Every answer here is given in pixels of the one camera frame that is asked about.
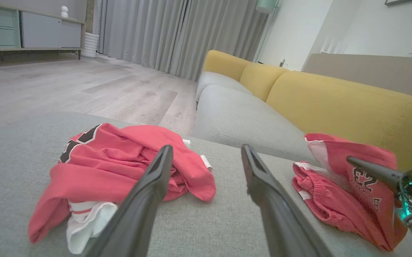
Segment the floor plank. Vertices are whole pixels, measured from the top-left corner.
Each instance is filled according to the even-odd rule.
[[[81,112],[193,133],[194,81],[104,55],[42,60],[0,63],[0,126],[36,114]]]

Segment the yellow sofa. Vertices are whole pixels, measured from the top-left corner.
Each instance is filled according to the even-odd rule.
[[[215,50],[208,52],[203,72],[232,78],[250,93],[222,89],[219,83],[203,88],[201,98],[197,98],[199,106],[195,137],[232,146],[251,143],[261,147],[264,153],[287,158],[281,152],[304,142],[290,142],[292,145],[281,146],[281,149],[276,149],[276,153],[271,153],[264,144],[258,142],[264,140],[265,135],[255,136],[262,133],[275,138],[278,133],[286,133],[282,127],[279,132],[269,131],[278,130],[271,124],[273,120],[279,119],[274,116],[274,110],[282,116],[280,119],[288,120],[302,133],[328,133],[353,142],[376,145],[396,154],[400,170],[412,168],[412,96],[351,81],[251,63]],[[273,110],[264,107],[263,102]],[[209,105],[218,106],[217,110]],[[242,114],[253,112],[252,109],[246,109],[247,106],[254,106],[261,111]],[[219,117],[218,121],[213,120],[214,116]],[[269,128],[263,125],[252,130],[252,126],[258,126],[252,124],[252,120],[261,124],[266,122],[265,119]],[[232,124],[223,126],[219,122]],[[227,127],[234,125],[240,131],[229,129],[228,132]],[[289,130],[294,133],[294,137],[299,137],[299,133],[292,132],[293,128]],[[298,152],[290,154],[302,156]]]

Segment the gray curtain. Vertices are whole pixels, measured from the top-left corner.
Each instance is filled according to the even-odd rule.
[[[197,80],[206,53],[252,60],[268,15],[257,0],[101,0],[98,52]]]

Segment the gray fabric surface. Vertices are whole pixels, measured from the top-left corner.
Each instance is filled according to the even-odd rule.
[[[304,133],[260,99],[215,85],[201,95],[194,137],[259,153],[317,164]]]
[[[28,221],[49,183],[67,140],[102,122],[123,122],[72,113],[49,114],[0,129],[0,256],[74,256],[66,245],[66,222],[36,245],[28,240]],[[217,194],[204,203],[191,194],[162,203],[150,242],[150,257],[268,256],[260,211],[246,194],[240,149],[197,138],[191,149],[206,155],[214,168]],[[317,228],[334,256],[375,257],[412,255],[412,235],[395,252],[381,252],[359,236],[325,225],[304,204],[291,185],[293,161],[260,155],[282,187]]]
[[[253,95],[245,86],[243,86],[238,81],[219,73],[205,71],[201,73],[201,76],[198,79],[198,87],[196,88],[196,101],[199,101],[201,93],[209,85],[218,85]]]

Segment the gray sofa seat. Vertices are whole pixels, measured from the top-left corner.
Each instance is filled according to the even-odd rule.
[[[252,145],[259,153],[317,164],[304,133],[264,101],[210,85],[201,94],[194,137],[224,145]]]
[[[218,85],[225,88],[232,88],[234,90],[252,95],[252,93],[238,81],[219,73],[205,71],[201,73],[201,76],[198,79],[198,87],[196,88],[196,101],[199,101],[199,97],[201,96],[204,88],[209,85]]]

